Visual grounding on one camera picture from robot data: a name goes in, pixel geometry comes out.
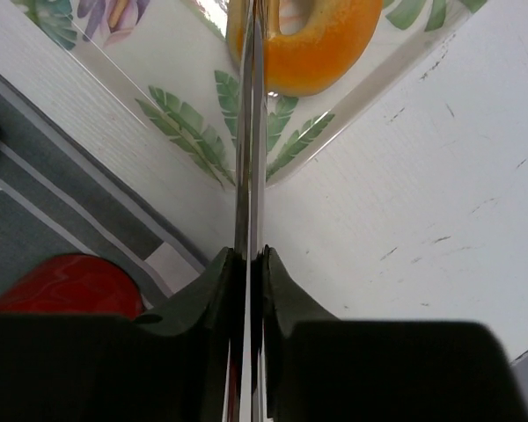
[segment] palm leaf pattern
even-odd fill
[[[221,70],[214,72],[216,93],[225,126],[229,129],[231,146],[237,145],[238,80]],[[208,176],[221,186],[234,186],[235,182],[227,163],[223,138],[210,125],[204,127],[203,117],[188,103],[160,88],[150,86],[149,94],[153,103],[137,99],[143,114],[162,132],[168,141],[176,145],[194,161]],[[279,98],[275,110],[268,115],[267,151],[278,144],[283,130],[290,122],[298,98]],[[327,114],[305,122],[301,129],[294,131],[281,146],[272,164],[268,166],[267,178],[289,164],[297,154],[307,148],[333,119]]]
[[[478,11],[487,2],[487,0],[430,0],[430,15],[424,28],[425,32],[435,31],[444,26],[448,1],[461,2],[471,13]],[[393,26],[405,31],[419,18],[428,2],[429,0],[384,0],[384,9],[396,4],[385,17]]]
[[[66,50],[77,42],[70,0],[12,0],[51,40]]]

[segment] gray striped fabric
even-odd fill
[[[2,80],[0,129],[0,294],[63,253],[111,260],[152,305],[185,284],[145,262],[163,244],[193,269],[184,273],[202,270],[205,259],[178,230]]]

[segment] red object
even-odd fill
[[[0,296],[0,312],[84,312],[135,319],[143,311],[141,294],[127,274],[88,255],[51,258]]]

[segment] scissor blade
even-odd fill
[[[241,380],[246,313],[250,305],[246,295],[250,289],[249,278],[249,229],[250,229],[250,175],[251,131],[253,127],[253,55],[254,55],[254,0],[246,0],[246,20],[243,52],[240,63],[240,104],[237,124],[237,210],[235,215],[234,250],[238,257],[238,295],[231,309],[233,322],[230,339],[229,385],[226,422],[240,421]]]
[[[253,150],[250,194],[250,320],[252,422],[264,420],[265,385],[263,376],[263,309],[262,254],[264,252],[263,217],[266,187],[266,143],[268,138],[268,93],[265,81],[264,40],[266,39],[266,0],[256,0],[254,11],[254,72],[253,72]]]

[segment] floral pattern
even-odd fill
[[[95,34],[107,46],[127,38],[141,20],[150,0],[80,0],[79,18],[88,18],[84,41]]]

